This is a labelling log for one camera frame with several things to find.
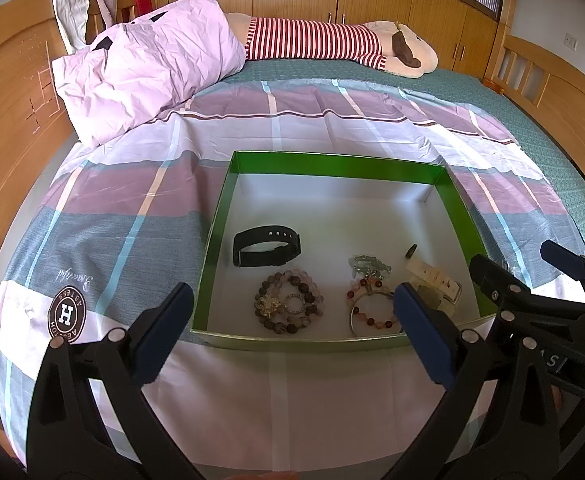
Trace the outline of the cream white watch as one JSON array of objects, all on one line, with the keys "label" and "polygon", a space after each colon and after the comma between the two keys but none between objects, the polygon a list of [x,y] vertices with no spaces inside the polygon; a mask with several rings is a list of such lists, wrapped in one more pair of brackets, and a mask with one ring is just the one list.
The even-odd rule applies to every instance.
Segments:
[{"label": "cream white watch", "polygon": [[405,269],[411,274],[411,285],[427,307],[453,318],[463,294],[462,284],[453,280],[437,266],[425,262],[416,255],[419,245],[412,244],[405,253]]}]

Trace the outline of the silver metal bangle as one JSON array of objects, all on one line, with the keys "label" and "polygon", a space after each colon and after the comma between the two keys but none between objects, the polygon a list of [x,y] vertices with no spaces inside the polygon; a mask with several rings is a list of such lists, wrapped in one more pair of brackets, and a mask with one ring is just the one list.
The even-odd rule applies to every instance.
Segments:
[{"label": "silver metal bangle", "polygon": [[355,338],[399,335],[404,332],[393,311],[393,293],[387,290],[363,289],[349,292],[350,333]]}]

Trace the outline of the gold brooch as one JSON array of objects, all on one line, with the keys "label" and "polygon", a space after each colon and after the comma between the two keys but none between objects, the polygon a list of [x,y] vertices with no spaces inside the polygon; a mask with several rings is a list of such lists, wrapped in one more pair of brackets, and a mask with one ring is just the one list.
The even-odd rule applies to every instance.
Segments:
[{"label": "gold brooch", "polygon": [[254,310],[261,318],[274,318],[283,309],[283,304],[276,296],[262,295],[254,302]]}]

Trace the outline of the black smart watch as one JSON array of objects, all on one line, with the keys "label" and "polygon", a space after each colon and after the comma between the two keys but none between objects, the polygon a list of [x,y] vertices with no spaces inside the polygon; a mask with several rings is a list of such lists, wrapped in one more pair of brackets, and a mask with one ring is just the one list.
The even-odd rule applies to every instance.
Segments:
[{"label": "black smart watch", "polygon": [[238,268],[283,266],[300,255],[300,236],[288,226],[256,226],[234,236],[233,263]]}]

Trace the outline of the wooden footboard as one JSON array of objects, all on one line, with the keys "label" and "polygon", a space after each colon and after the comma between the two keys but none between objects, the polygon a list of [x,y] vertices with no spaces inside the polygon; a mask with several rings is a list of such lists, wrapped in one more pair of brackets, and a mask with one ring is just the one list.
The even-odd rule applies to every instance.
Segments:
[{"label": "wooden footboard", "polygon": [[485,84],[532,118],[585,177],[585,74],[498,26]]}]

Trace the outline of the plaid pink grey bedsheet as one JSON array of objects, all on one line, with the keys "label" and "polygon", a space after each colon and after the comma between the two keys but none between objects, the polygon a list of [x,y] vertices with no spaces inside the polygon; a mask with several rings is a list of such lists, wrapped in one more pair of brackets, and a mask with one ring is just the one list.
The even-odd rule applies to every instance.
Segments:
[{"label": "plaid pink grey bedsheet", "polygon": [[[483,251],[534,292],[582,300],[542,260],[546,240],[585,255],[576,222],[497,118],[471,104],[359,80],[214,84],[159,118],[60,165],[0,286],[0,413],[20,460],[50,341],[129,328],[178,283],[196,296],[230,159],[237,152],[426,162],[452,171]],[[323,296],[288,263],[259,288],[283,309],[259,322],[295,334]],[[376,478],[422,429],[443,390],[409,342],[336,352],[208,344],[192,322],[143,395],[206,474],[326,472]]]}]

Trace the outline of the green cardboard box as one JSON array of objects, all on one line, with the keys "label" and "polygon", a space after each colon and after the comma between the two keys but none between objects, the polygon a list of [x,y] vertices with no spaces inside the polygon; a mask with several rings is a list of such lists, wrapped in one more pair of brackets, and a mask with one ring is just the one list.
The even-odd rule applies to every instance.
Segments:
[{"label": "green cardboard box", "polygon": [[[285,226],[300,240],[289,270],[309,275],[322,312],[295,334],[267,330],[253,304],[274,266],[240,268],[235,236]],[[460,285],[453,322],[476,327],[494,313],[471,281],[471,258],[485,249],[452,171],[408,160],[335,154],[237,152],[230,159],[209,234],[190,329],[217,347],[279,352],[360,351],[403,346],[397,330],[352,332],[347,291],[355,256],[390,268],[386,284],[411,280],[407,255]]]}]

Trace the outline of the striped shirt plush doll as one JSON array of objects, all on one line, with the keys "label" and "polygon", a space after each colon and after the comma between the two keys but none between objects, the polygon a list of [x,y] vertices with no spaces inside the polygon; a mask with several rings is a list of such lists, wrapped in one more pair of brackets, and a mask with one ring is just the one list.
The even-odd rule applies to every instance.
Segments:
[{"label": "striped shirt plush doll", "polygon": [[349,25],[297,18],[226,16],[250,61],[274,58],[351,61],[416,79],[438,67],[438,55],[405,24],[376,21]]}]

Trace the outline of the wooden headboard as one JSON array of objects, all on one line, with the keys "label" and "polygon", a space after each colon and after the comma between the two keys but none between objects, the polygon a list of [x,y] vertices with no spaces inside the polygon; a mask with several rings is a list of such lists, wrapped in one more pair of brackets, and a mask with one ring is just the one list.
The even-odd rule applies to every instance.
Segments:
[{"label": "wooden headboard", "polygon": [[52,0],[0,6],[0,249],[30,188],[72,131],[50,66],[65,52]]}]

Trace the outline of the pink wrinkled pillow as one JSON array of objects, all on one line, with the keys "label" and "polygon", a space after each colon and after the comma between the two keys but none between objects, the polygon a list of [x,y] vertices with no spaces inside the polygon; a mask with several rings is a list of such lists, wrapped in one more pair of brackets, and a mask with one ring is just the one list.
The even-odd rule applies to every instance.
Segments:
[{"label": "pink wrinkled pillow", "polygon": [[216,0],[176,0],[52,62],[79,140],[96,148],[239,72],[244,45]]}]

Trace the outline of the white cloth on chair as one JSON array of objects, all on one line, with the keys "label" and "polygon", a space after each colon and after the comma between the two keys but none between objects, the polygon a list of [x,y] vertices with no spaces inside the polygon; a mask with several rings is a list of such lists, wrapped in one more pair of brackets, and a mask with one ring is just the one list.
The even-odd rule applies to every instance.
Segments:
[{"label": "white cloth on chair", "polygon": [[55,20],[68,54],[86,47],[90,0],[52,0]]}]

